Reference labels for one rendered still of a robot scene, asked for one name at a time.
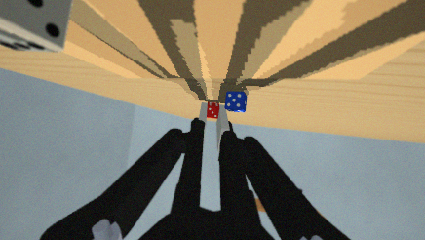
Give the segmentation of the grey die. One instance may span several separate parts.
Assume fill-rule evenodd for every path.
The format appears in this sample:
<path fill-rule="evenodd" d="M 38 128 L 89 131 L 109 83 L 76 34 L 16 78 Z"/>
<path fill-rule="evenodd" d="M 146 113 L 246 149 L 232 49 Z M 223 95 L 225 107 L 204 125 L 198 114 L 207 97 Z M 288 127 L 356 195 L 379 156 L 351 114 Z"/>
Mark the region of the grey die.
<path fill-rule="evenodd" d="M 73 0 L 0 0 L 0 45 L 14 51 L 64 51 Z"/>

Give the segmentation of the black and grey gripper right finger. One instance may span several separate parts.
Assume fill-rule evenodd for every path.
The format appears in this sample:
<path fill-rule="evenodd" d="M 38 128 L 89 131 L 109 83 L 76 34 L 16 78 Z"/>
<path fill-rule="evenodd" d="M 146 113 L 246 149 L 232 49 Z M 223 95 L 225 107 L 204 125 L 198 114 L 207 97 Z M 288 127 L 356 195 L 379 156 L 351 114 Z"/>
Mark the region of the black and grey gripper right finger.
<path fill-rule="evenodd" d="M 237 138 L 224 106 L 216 120 L 220 210 L 229 209 L 232 240 L 266 240 L 247 178 L 281 240 L 351 240 L 318 213 L 256 138 Z"/>

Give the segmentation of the red die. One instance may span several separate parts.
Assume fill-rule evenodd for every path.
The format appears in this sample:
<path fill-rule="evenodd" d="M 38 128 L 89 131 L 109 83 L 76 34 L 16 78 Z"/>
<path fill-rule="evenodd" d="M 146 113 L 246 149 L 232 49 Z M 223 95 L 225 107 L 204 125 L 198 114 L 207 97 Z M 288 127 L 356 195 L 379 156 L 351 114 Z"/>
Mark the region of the red die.
<path fill-rule="evenodd" d="M 219 103 L 208 102 L 207 118 L 218 118 Z"/>

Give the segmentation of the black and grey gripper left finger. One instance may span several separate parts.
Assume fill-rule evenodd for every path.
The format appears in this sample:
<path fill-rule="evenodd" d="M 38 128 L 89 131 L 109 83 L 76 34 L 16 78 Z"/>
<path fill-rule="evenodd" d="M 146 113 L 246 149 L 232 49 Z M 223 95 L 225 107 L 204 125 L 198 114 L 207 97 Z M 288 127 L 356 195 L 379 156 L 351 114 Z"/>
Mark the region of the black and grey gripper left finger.
<path fill-rule="evenodd" d="M 163 240 L 198 240 L 206 102 L 190 132 L 168 130 L 98 198 L 50 226 L 40 240 L 123 240 L 185 153 Z"/>

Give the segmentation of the blue die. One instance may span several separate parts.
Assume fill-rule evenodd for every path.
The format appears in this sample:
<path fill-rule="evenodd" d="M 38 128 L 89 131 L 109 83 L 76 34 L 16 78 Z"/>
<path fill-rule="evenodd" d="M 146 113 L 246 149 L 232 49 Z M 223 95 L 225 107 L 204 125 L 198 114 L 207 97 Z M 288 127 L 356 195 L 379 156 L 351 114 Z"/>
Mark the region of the blue die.
<path fill-rule="evenodd" d="M 246 112 L 247 96 L 244 92 L 226 92 L 225 106 L 228 111 Z"/>

